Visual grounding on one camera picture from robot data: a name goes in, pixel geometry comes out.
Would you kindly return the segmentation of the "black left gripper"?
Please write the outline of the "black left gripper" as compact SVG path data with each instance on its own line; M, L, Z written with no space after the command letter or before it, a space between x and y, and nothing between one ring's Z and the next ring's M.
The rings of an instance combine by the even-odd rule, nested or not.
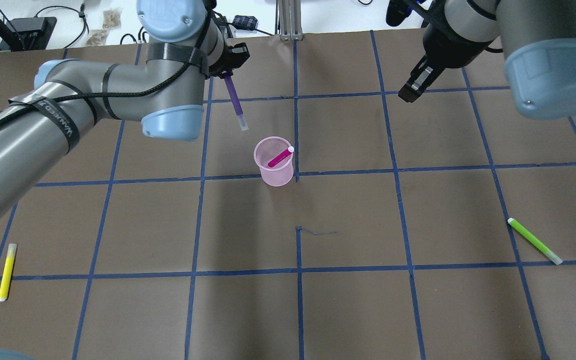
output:
M250 57L249 46L245 42L233 43L234 33L226 18L213 14L209 38L214 39L209 46L209 75L223 78L233 75Z

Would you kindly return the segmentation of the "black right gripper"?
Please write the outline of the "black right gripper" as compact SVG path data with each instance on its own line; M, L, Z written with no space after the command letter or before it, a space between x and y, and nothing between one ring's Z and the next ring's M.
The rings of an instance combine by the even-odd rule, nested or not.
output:
M437 56L423 55L419 62L410 71L410 76L398 91L398 97L406 103L418 100L435 80L445 71L444 60Z

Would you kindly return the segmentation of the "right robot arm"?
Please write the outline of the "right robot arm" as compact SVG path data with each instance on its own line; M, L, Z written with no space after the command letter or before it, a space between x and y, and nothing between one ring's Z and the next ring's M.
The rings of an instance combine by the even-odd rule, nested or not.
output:
M500 39L503 72L518 112L576 116L576 0L391 0L386 20L411 12L428 26L424 55L398 96L413 103L446 69L464 68Z

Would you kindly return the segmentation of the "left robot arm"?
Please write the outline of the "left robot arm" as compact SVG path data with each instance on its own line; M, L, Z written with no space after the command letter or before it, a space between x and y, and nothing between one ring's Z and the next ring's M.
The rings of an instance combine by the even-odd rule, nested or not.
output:
M103 119L140 122L151 138L194 141L204 84L250 57L229 45L214 20L215 0L138 0L149 35L144 66L50 60L34 89L0 112L0 219Z

